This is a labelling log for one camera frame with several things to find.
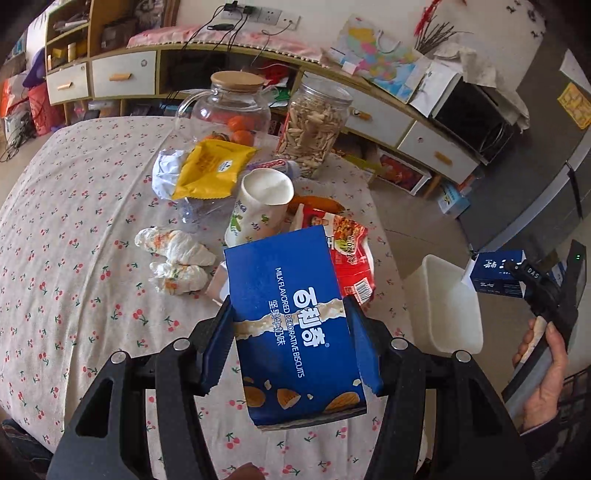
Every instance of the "snack box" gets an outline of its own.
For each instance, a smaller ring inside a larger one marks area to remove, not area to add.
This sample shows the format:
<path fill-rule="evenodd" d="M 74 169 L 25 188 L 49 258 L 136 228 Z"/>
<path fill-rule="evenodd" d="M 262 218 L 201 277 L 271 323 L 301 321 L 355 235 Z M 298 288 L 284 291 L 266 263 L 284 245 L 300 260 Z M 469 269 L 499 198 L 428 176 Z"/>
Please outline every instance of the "snack box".
<path fill-rule="evenodd" d="M 452 183 L 443 182 L 441 190 L 437 203 L 442 213 L 458 218 L 470 206 L 470 200 L 461 195 Z"/>
<path fill-rule="evenodd" d="M 317 226 L 225 251 L 248 413 L 261 430 L 366 413 L 339 285 Z"/>
<path fill-rule="evenodd" d="M 478 254 L 475 262 L 470 262 L 468 269 L 474 289 L 481 293 L 492 293 L 505 297 L 522 299 L 525 284 L 513 278 L 505 269 L 505 261 L 521 263 L 525 260 L 523 250 L 497 250 Z"/>

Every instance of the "tablecloth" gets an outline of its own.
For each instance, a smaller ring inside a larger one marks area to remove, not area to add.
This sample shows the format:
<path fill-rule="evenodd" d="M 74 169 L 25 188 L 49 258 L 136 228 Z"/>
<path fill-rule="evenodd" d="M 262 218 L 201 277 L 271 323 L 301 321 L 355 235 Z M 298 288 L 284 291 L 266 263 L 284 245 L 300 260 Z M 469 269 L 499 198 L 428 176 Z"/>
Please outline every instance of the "tablecloth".
<path fill-rule="evenodd" d="M 142 228 L 178 225 L 176 205 L 154 195 L 150 174 L 160 149 L 186 146 L 168 118 L 81 122 L 45 143 L 0 210 L 0 406 L 51 451 L 113 351 L 158 352 L 218 310 L 200 292 L 154 291 L 148 266 L 163 259 L 134 245 Z M 369 228 L 376 293 L 368 314 L 412 340 L 401 280 L 367 180 L 331 155 L 319 181 L 299 180 L 295 187 L 334 197 Z M 199 232 L 218 260 L 227 221 L 208 217 Z M 146 396 L 152 469 L 165 478 L 157 399 L 153 392 Z M 379 432 L 384 399 L 367 389 L 366 396 L 366 415 L 261 433 L 248 417 L 234 344 L 219 385 L 196 403 L 220 478 L 253 462 L 270 478 L 343 480 L 363 478 Z"/>

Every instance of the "biscuit illustration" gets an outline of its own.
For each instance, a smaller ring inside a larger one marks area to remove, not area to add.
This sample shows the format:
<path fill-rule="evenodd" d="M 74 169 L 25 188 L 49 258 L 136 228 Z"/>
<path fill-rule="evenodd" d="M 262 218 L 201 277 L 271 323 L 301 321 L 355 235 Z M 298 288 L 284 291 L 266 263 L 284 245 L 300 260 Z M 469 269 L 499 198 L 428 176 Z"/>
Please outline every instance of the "biscuit illustration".
<path fill-rule="evenodd" d="M 265 393 L 262 390 L 247 385 L 244 386 L 244 396 L 246 398 L 246 405 L 249 407 L 262 407 L 266 400 Z"/>
<path fill-rule="evenodd" d="M 357 405 L 359 403 L 359 395 L 355 392 L 341 393 L 332 402 L 330 402 L 324 409 L 325 413 L 334 413 L 341 410 L 346 410 L 349 407 Z"/>
<path fill-rule="evenodd" d="M 277 401 L 283 410 L 293 407 L 300 399 L 300 394 L 287 388 L 277 389 Z"/>

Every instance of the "white drawer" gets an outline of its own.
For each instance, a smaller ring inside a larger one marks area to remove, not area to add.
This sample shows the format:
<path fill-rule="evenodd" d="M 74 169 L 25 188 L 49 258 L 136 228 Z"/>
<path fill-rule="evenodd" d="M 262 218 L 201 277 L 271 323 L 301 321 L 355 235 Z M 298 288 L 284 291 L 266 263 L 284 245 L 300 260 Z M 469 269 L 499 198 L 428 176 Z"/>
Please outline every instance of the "white drawer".
<path fill-rule="evenodd" d="M 88 76 L 86 62 L 72 65 L 47 76 L 49 102 L 69 102 L 78 98 L 88 97 Z"/>
<path fill-rule="evenodd" d="M 411 117 L 397 108 L 352 87 L 313 73 L 306 72 L 306 77 L 333 82 L 347 90 L 353 97 L 353 103 L 350 109 L 352 114 L 349 115 L 345 126 L 374 138 L 380 143 L 395 147 L 413 121 Z"/>
<path fill-rule="evenodd" d="M 414 123 L 398 149 L 456 183 L 463 182 L 478 165 L 461 148 L 419 122 Z"/>
<path fill-rule="evenodd" d="M 156 51 L 124 53 L 92 61 L 94 98 L 154 95 Z"/>

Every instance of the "electrical socket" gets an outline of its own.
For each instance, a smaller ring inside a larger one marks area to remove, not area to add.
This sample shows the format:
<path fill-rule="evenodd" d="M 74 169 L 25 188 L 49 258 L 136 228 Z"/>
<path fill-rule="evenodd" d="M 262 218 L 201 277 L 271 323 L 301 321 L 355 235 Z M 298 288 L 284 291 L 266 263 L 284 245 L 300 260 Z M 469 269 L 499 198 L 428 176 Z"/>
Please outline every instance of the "electrical socket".
<path fill-rule="evenodd" d="M 257 22 L 264 23 L 267 25 L 277 25 L 277 21 L 281 16 L 281 10 L 276 8 L 261 7 L 261 13 L 259 14 Z"/>
<path fill-rule="evenodd" d="M 224 20 L 240 20 L 241 18 L 243 18 L 242 8 L 243 8 L 242 5 L 238 5 L 238 9 L 236 9 L 232 12 L 226 12 L 224 10 L 221 14 L 221 17 Z"/>
<path fill-rule="evenodd" d="M 283 10 L 283 12 L 281 12 L 281 15 L 279 15 L 277 27 L 283 29 L 287 27 L 287 25 L 289 25 L 289 27 L 287 27 L 287 30 L 295 30 L 297 28 L 298 22 L 300 21 L 300 18 L 301 17 L 299 15 L 294 15 Z"/>

